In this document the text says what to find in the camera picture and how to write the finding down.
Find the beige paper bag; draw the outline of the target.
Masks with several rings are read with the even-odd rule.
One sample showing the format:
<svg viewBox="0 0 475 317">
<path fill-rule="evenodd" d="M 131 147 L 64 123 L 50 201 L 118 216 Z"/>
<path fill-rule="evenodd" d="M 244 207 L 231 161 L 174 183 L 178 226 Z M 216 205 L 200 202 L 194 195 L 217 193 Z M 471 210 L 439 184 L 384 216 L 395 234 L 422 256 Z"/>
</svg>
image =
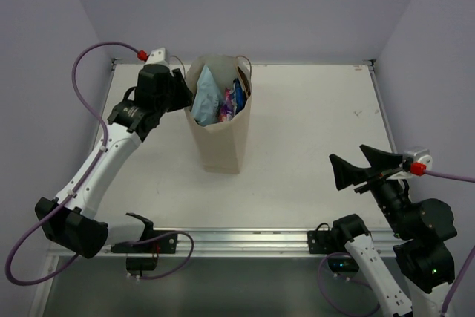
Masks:
<svg viewBox="0 0 475 317">
<path fill-rule="evenodd" d="M 233 80 L 238 78 L 236 67 L 244 70 L 252 84 L 252 63 L 244 55 L 227 56 L 208 54 L 195 59 L 186 72 L 186 84 L 193 93 L 197 91 L 197 81 L 203 67 L 207 65 L 212 72 L 224 98 L 227 88 L 233 89 Z M 238 174 L 243 165 L 249 131 L 252 107 L 252 94 L 246 98 L 242 111 L 231 121 L 200 126 L 191 115 L 191 106 L 185 108 L 186 120 L 194 138 L 203 168 L 209 172 Z"/>
</svg>

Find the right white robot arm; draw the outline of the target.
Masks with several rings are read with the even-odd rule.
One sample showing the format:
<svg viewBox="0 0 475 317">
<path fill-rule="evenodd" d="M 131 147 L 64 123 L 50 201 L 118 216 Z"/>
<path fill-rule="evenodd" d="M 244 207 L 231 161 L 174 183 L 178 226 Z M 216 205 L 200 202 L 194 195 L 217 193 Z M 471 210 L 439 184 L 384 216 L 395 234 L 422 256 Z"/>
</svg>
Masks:
<svg viewBox="0 0 475 317">
<path fill-rule="evenodd" d="M 404 294 L 380 258 L 372 235 L 356 214 L 333 222 L 330 242 L 353 258 L 376 295 L 384 316 L 441 316 L 444 299 L 455 281 L 453 256 L 445 242 L 456 237 L 454 216 L 448 204 L 436 198 L 414 203 L 408 179 L 432 165 L 426 148 L 402 154 L 360 147 L 369 166 L 360 168 L 336 154 L 330 155 L 335 186 L 354 186 L 359 194 L 370 192 L 402 243 L 393 251 L 410 293 Z"/>
</svg>

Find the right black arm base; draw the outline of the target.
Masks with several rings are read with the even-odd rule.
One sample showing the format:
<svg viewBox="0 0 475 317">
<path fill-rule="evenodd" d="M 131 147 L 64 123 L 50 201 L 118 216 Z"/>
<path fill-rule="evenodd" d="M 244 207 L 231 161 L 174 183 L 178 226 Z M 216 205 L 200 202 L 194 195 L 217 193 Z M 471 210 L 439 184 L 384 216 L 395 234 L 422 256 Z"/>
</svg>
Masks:
<svg viewBox="0 0 475 317">
<path fill-rule="evenodd" d="M 345 250 L 338 246 L 334 237 L 330 234 L 331 227 L 328 223 L 320 223 L 315 229 L 307 232 L 307 245 L 310 254 L 329 255 L 340 253 L 328 259 L 327 267 L 337 277 L 352 278 L 359 271 L 358 264 L 351 258 L 343 256 Z"/>
</svg>

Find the purple pink candy bag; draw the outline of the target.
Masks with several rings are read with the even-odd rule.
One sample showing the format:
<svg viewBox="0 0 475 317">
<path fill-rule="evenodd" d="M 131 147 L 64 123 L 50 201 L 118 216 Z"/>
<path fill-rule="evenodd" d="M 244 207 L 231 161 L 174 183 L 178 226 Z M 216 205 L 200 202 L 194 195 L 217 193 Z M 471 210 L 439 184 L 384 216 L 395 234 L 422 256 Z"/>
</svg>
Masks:
<svg viewBox="0 0 475 317">
<path fill-rule="evenodd" d="M 231 121 L 236 114 L 237 106 L 235 90 L 227 88 L 222 105 L 220 106 L 218 122 Z"/>
</svg>

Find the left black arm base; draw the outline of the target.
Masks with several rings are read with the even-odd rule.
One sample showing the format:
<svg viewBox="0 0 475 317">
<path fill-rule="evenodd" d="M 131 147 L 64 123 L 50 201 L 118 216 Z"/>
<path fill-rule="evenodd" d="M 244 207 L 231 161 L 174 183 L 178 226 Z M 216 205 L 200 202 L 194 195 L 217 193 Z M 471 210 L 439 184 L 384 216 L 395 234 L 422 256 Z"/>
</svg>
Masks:
<svg viewBox="0 0 475 317">
<path fill-rule="evenodd" d="M 158 265 L 160 254 L 174 254 L 177 247 L 175 231 L 153 230 L 140 238 L 138 244 L 120 243 L 111 246 L 114 254 L 125 254 L 125 268 L 131 275 L 150 275 Z"/>
</svg>

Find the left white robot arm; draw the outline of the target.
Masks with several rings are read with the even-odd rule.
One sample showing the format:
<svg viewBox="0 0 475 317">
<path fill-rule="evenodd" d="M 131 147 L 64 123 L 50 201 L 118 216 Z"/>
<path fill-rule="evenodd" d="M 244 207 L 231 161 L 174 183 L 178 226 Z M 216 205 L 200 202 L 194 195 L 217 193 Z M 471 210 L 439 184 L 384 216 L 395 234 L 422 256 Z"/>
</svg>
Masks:
<svg viewBox="0 0 475 317">
<path fill-rule="evenodd" d="M 96 220 L 108 187 L 125 161 L 167 112 L 189 107 L 193 94 L 180 69 L 144 65 L 107 118 L 101 139 L 69 184 L 55 198 L 41 198 L 35 213 L 45 237 L 84 258 L 104 246 L 130 246 L 146 252 L 158 239 L 148 218 L 128 213 L 119 223 Z"/>
</svg>

